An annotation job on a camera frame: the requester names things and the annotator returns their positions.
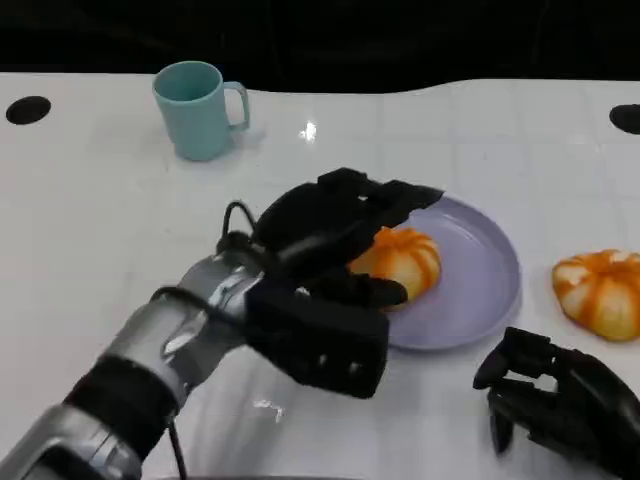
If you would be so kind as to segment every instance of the mug handle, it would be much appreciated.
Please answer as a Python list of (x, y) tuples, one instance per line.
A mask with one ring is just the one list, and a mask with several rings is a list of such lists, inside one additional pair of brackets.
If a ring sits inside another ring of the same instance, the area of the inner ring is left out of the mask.
[(247, 95), (247, 89), (242, 86), (240, 82), (224, 82), (224, 88), (236, 90), (240, 94), (242, 99), (242, 109), (244, 110), (244, 121), (237, 125), (229, 125), (229, 129), (232, 132), (244, 132), (249, 128), (251, 116), (249, 114), (249, 95)]

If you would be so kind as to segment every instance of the plate rim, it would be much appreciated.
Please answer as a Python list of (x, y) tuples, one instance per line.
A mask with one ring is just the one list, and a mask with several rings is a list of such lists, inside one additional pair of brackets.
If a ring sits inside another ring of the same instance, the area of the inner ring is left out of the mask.
[[(496, 334), (499, 330), (505, 328), (507, 325), (509, 325), (511, 322), (513, 322), (516, 317), (518, 316), (518, 313), (520, 312), (520, 308), (522, 307), (522, 263), (520, 262), (520, 256), (518, 255), (518, 251), (516, 250), (515, 246), (513, 245), (513, 242), (511, 241), (511, 239), (509, 238), (509, 236), (506, 234), (506, 232), (500, 227), (500, 225), (498, 225), (498, 223), (493, 220), (489, 215), (487, 215), (483, 209), (481, 208), (477, 208), (471, 204), (469, 204), (468, 202), (459, 199), (456, 196), (452, 196), (449, 195), (448, 193), (445, 193), (442, 198), (440, 200), (438, 200), (438, 202), (434, 203), (432, 206), (437, 205), (440, 201), (442, 200), (448, 200), (451, 201), (453, 203), (457, 203), (461, 206), (463, 206), (464, 208), (467, 208), (469, 210), (474, 211), (475, 213), (481, 215), (482, 217), (484, 217), (491, 225), (493, 225), (493, 227), (496, 229), (496, 231), (498, 231), (498, 233), (506, 240), (507, 245), (509, 246), (509, 250), (511, 252), (511, 254), (513, 255), (513, 258), (515, 259), (515, 263), (517, 265), (517, 289), (515, 292), (515, 295), (513, 296), (511, 302), (509, 303), (508, 307), (505, 309), (504, 313), (502, 314), (502, 316), (500, 317), (500, 320), (497, 321), (491, 328), (488, 328), (487, 330), (480, 332), (472, 337), (468, 337), (463, 341), (457, 340), (457, 341), (450, 341), (447, 343), (443, 343), (441, 345), (438, 346), (421, 346), (421, 345), (416, 345), (416, 344), (396, 344), (393, 342), (393, 338), (391, 336), (391, 334), (389, 335), (389, 347), (390, 348), (394, 348), (397, 350), (409, 350), (409, 351), (414, 351), (414, 352), (436, 352), (436, 351), (440, 351), (440, 350), (450, 350), (452, 348), (458, 348), (458, 347), (462, 347), (465, 345), (470, 345), (472, 343), (476, 343), (479, 340), (482, 340), (483, 338), (489, 337), (491, 335)], [(428, 210), (430, 207), (427, 208), (423, 208), (423, 209), (416, 209), (413, 210), (411, 213), (418, 211), (418, 210)], [(390, 328), (389, 330), (391, 330), (393, 328), (392, 326), (392, 322), (393, 320), (389, 320), (390, 322)]]

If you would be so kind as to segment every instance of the orange toy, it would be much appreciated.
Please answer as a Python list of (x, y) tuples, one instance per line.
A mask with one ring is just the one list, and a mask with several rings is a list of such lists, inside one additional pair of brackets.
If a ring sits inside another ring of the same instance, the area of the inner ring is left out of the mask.
[(431, 237), (413, 228), (383, 227), (373, 246), (351, 262), (354, 273), (367, 273), (401, 283), (409, 301), (433, 287), (440, 277), (440, 254)]
[(640, 336), (640, 255), (604, 250), (553, 268), (553, 290), (565, 315), (615, 341)]

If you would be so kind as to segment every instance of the white table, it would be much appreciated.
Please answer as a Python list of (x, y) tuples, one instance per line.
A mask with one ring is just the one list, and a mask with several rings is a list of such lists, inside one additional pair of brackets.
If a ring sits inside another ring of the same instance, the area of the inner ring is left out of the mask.
[[(612, 106), (638, 102), (640, 84), (251, 92), (250, 132), (208, 164), (175, 158), (150, 85), (147, 76), (0, 75), (1, 110), (25, 95), (53, 104), (39, 123), (0, 122), (0, 454), (64, 397), (135, 307), (212, 250), (229, 200), (259, 213), (340, 166), (442, 187), (483, 209), (523, 264), (517, 325), (597, 355), (640, 393), (640, 345), (607, 344), (564, 320), (549, 284), (564, 255), (640, 249), (640, 141), (608, 120)], [(511, 455), (495, 458), (471, 380), (497, 341), (394, 352), (371, 401), (297, 386), (252, 352), (235, 352), (179, 418), (191, 472), (597, 478), (522, 434)], [(163, 440), (146, 476), (173, 472)]]

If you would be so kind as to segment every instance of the lavender plate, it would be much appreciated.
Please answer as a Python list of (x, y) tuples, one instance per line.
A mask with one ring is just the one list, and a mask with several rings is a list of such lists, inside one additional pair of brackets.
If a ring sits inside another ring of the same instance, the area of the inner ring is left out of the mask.
[(414, 350), (442, 350), (497, 333), (517, 315), (522, 297), (520, 263), (493, 220), (443, 197), (399, 225), (433, 237), (442, 274), (429, 292), (389, 315), (389, 343)]

